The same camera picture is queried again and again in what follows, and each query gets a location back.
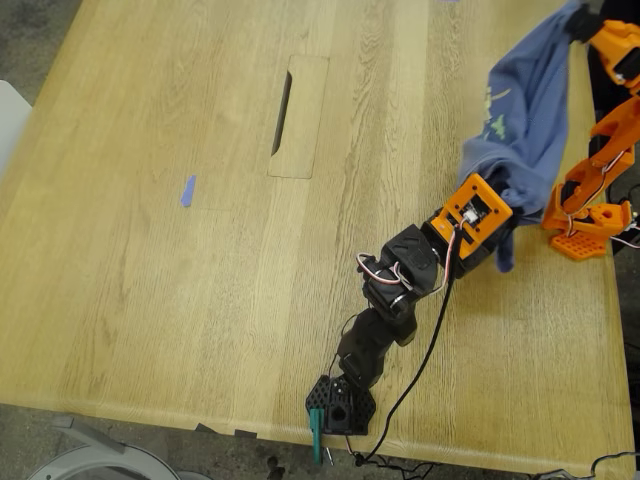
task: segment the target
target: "light wood tabletop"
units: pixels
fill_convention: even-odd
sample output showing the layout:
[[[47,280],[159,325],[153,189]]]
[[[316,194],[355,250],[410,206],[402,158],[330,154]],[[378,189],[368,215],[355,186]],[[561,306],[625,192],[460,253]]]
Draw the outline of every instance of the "light wood tabletop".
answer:
[[[305,397],[365,307],[354,254],[454,191],[490,67],[561,4],[85,0],[0,183],[0,402],[309,444]],[[585,52],[563,172],[593,123]],[[633,449],[611,257],[548,236],[519,229],[512,273],[456,284],[381,452],[586,475]],[[440,301],[388,352],[356,449]]]

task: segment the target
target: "green clip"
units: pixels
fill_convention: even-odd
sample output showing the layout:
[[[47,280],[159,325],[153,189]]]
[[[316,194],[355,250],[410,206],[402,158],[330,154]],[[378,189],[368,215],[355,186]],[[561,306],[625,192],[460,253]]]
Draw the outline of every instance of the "green clip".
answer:
[[[309,427],[313,432],[313,461],[322,465],[322,427],[324,426],[324,408],[312,408],[309,412]]]

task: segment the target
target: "blue tape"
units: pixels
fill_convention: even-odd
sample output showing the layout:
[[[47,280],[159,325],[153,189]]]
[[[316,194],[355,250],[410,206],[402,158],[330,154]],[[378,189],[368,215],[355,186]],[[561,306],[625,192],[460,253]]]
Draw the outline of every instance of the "blue tape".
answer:
[[[187,180],[187,184],[184,187],[184,192],[182,192],[182,197],[180,197],[180,203],[182,203],[183,207],[191,206],[191,198],[193,197],[193,189],[196,186],[196,176],[191,175],[189,180]]]

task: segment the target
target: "wire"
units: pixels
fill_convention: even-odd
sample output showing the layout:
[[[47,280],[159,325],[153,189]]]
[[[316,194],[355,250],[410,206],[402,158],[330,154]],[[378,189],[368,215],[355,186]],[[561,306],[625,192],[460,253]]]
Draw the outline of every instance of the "wire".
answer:
[[[626,457],[626,456],[638,457],[640,456],[640,452],[618,452],[618,453],[613,453],[610,455],[603,455],[601,457],[598,457],[591,464],[591,474],[586,477],[575,477],[571,475],[569,472],[567,472],[566,470],[560,469],[560,470],[553,470],[551,472],[546,472],[546,473],[539,473],[537,475],[534,475],[533,478],[540,478],[540,479],[549,478],[550,479],[550,478],[556,478],[558,475],[561,475],[563,478],[569,478],[571,480],[594,480],[596,478],[596,467],[600,462],[602,462],[603,460]]]
[[[369,275],[371,278],[373,278],[376,282],[380,282],[380,283],[382,283],[384,285],[397,285],[397,284],[402,282],[402,280],[400,279],[400,276],[397,274],[397,271],[396,271],[396,269],[398,268],[400,262],[396,262],[393,265],[393,267],[391,267],[390,270],[396,276],[396,279],[395,280],[390,280],[388,278],[379,277],[378,275],[373,273],[371,270],[369,270],[369,268],[367,268],[367,266],[362,261],[361,257],[367,257],[367,258],[371,258],[371,257],[375,258],[375,257],[373,255],[371,255],[370,253],[366,253],[366,252],[360,252],[360,253],[356,254],[356,262],[358,262],[358,265],[360,266],[362,271],[364,273],[366,273],[367,275]]]
[[[347,325],[349,325],[349,322],[351,320],[353,320],[354,318],[356,318],[358,316],[357,313],[354,313],[353,315],[351,315],[349,318],[347,318],[347,321],[344,322],[344,325],[342,326],[342,330],[340,330],[340,338],[344,337],[344,331],[347,328]]]
[[[450,266],[451,266],[451,248],[453,247],[453,241],[456,235],[456,227],[460,228],[460,232],[462,232],[462,225],[465,224],[465,222],[467,221],[466,218],[463,218],[462,221],[460,222],[459,225],[456,225],[453,228],[453,231],[451,232],[451,237],[449,237],[449,248],[447,248],[447,258],[445,260],[445,265],[444,265],[444,274],[442,276],[442,283],[440,284],[440,286],[438,288],[436,288],[435,290],[433,290],[430,295],[433,295],[434,293],[438,293],[440,290],[442,290],[445,285],[447,284],[447,279],[449,278],[449,270],[450,270]]]
[[[626,240],[622,240],[621,238],[618,238],[618,237],[611,237],[611,240],[615,240],[616,242],[624,243],[627,247],[631,247],[631,248],[635,248],[635,249],[640,248],[640,245],[634,245],[633,243],[629,243]]]
[[[356,454],[356,453],[352,454],[352,456],[356,458],[357,458],[357,455],[359,454]],[[362,464],[373,465],[376,468],[386,468],[388,470],[394,470],[394,471],[400,472],[402,474],[402,480],[424,480],[425,478],[427,478],[427,475],[431,473],[431,470],[433,470],[435,466],[440,465],[439,463],[435,463],[435,462],[422,462],[416,465],[415,467],[409,469],[409,468],[401,467],[400,465],[394,465],[388,459],[384,458],[382,455],[376,455],[376,457],[380,459],[381,463],[376,462],[375,460],[363,460]],[[429,465],[429,468],[422,475],[417,474],[411,477],[407,477],[408,474],[416,473],[418,469],[420,469],[421,467],[424,467],[425,465]]]
[[[411,282],[409,282],[409,280],[407,280],[407,278],[402,275],[402,272],[400,271],[400,262],[396,262],[393,265],[393,273],[400,279],[400,282],[402,282],[402,284],[407,287],[407,290],[413,290],[413,285],[411,285]]]
[[[596,458],[593,463],[591,464],[591,477],[595,478],[596,477],[596,467],[598,466],[598,463],[600,463],[603,460],[607,460],[607,459],[613,459],[613,458],[620,458],[620,457],[626,457],[626,456],[640,456],[640,452],[618,452],[618,453],[613,453],[611,455],[603,455],[601,457]]]
[[[611,160],[611,162],[609,162],[609,164],[603,169],[604,173],[609,172],[613,167],[615,167],[616,163],[618,163],[618,160],[620,160],[622,158],[622,155],[624,155],[624,152],[626,152],[626,150],[621,151],[618,156],[616,158],[614,158],[613,160]]]
[[[338,358],[338,354],[335,353],[333,355],[333,359],[331,359],[331,363],[329,364],[329,369],[327,370],[327,376],[331,378],[331,370],[333,369],[333,364],[336,363],[336,359]]]
[[[602,188],[604,187],[604,184],[606,182],[607,179],[607,173],[609,171],[611,171],[611,169],[616,165],[616,163],[618,163],[618,160],[620,160],[620,158],[622,158],[622,155],[624,155],[624,153],[626,152],[626,150],[621,151],[616,158],[614,158],[613,160],[611,160],[607,165],[605,165],[604,167],[602,167],[601,170],[601,174],[602,174],[602,181],[600,182],[600,186],[597,188],[597,190],[595,192],[593,192],[589,198],[587,198],[582,205],[580,205],[580,208],[578,208],[577,210],[571,212],[571,213],[565,213],[565,215],[567,216],[567,219],[569,221],[569,230],[567,230],[567,237],[572,237],[574,235],[574,231],[573,231],[573,216],[577,213],[580,213],[580,211],[586,207],[587,205],[589,205],[594,198],[596,198],[598,195],[600,195],[600,192],[602,192]]]
[[[445,259],[444,272],[442,274],[442,283],[440,284],[440,286],[438,288],[436,288],[435,290],[433,290],[431,292],[431,295],[433,295],[434,293],[438,293],[440,290],[442,290],[447,285],[447,279],[449,277],[450,258],[451,258],[451,245],[453,245],[453,239],[454,239],[455,235],[456,235],[456,231],[454,229],[451,232],[451,237],[449,238],[449,248],[447,249],[447,258]]]
[[[400,407],[400,405],[402,404],[406,396],[409,395],[409,392],[411,392],[415,384],[418,383],[418,380],[420,379],[422,372],[424,371],[425,367],[427,366],[427,363],[429,362],[429,358],[431,358],[433,349],[436,346],[436,340],[438,339],[438,334],[440,333],[440,327],[442,326],[442,321],[444,320],[444,314],[447,310],[447,304],[449,303],[449,297],[451,296],[453,283],[455,282],[455,279],[456,279],[456,275],[455,275],[456,263],[458,261],[458,257],[460,253],[460,243],[462,242],[462,235],[458,235],[458,233],[461,233],[461,232],[462,232],[462,222],[460,225],[456,225],[456,228],[455,228],[456,234],[454,235],[453,242],[452,242],[453,247],[452,247],[451,258],[450,258],[451,272],[449,272],[449,275],[448,275],[447,290],[445,292],[444,299],[442,300],[442,306],[440,307],[440,314],[438,315],[436,326],[433,329],[433,334],[431,335],[431,341],[429,342],[427,353],[422,359],[422,363],[420,364],[418,371],[414,375],[413,380],[411,380],[407,388],[405,388],[404,392],[402,392],[402,395],[400,395],[400,398],[396,400],[396,403],[393,405],[393,407],[391,407],[391,410],[389,410],[389,413],[387,414],[387,419],[385,421],[384,430],[382,431],[382,435],[380,435],[380,438],[378,439],[378,443],[376,443],[376,446],[373,447],[373,450],[371,450],[371,452],[366,456],[366,458],[363,458],[361,454],[356,454],[356,455],[360,455],[360,458],[362,459],[362,463],[366,463],[369,460],[371,460],[371,458],[376,454],[376,452],[380,448],[380,445],[382,445],[382,442],[384,442],[384,439],[386,438],[387,433],[389,431],[389,424],[391,422],[391,418],[393,417],[393,414],[396,412],[398,407]]]
[[[624,202],[625,200],[629,200],[632,204],[633,204],[633,197],[631,196],[631,194],[633,193],[634,190],[640,188],[640,183],[636,183],[635,185],[631,186],[631,188],[629,190],[627,190],[627,196],[626,197],[622,197],[620,200],[613,201],[611,199],[611,187],[612,185],[614,185],[614,183],[611,183],[611,185],[609,185],[609,187],[607,188],[608,191],[608,202],[609,203],[617,203],[617,204],[621,204],[622,202]]]

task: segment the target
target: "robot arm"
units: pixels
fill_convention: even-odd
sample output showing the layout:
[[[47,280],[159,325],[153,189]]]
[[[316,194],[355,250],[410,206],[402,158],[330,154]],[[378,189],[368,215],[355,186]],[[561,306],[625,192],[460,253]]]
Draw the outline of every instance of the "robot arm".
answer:
[[[640,140],[640,98],[636,96],[640,91],[640,28],[603,21],[583,8],[566,29],[572,39],[589,41],[600,52],[613,81],[634,95],[592,129],[590,157],[554,188],[545,211],[542,227],[562,231],[551,245],[582,259],[604,254],[609,238],[634,222],[629,202],[589,204],[631,166],[634,143]],[[501,199],[502,189],[498,180],[472,174],[421,228],[411,225],[387,242],[379,259],[358,255],[362,292],[370,308],[357,315],[338,346],[344,374],[321,376],[307,397],[306,408],[318,422],[314,427],[312,420],[312,429],[337,435],[367,434],[375,412],[369,388],[382,375],[384,356],[392,343],[404,346],[413,339],[416,302],[444,287],[450,272],[459,278],[474,269],[516,227],[519,212]],[[454,244],[456,254],[451,255]],[[438,265],[443,281],[436,288]]]
[[[487,182],[470,175],[453,196],[420,229],[411,225],[387,242],[380,259],[358,255],[362,292],[371,307],[358,315],[338,346],[339,366],[346,379],[368,389],[380,378],[384,355],[395,341],[405,346],[416,332],[415,304],[443,287],[450,271],[454,228],[462,240],[456,265],[461,277],[491,255],[515,225],[511,208]]]

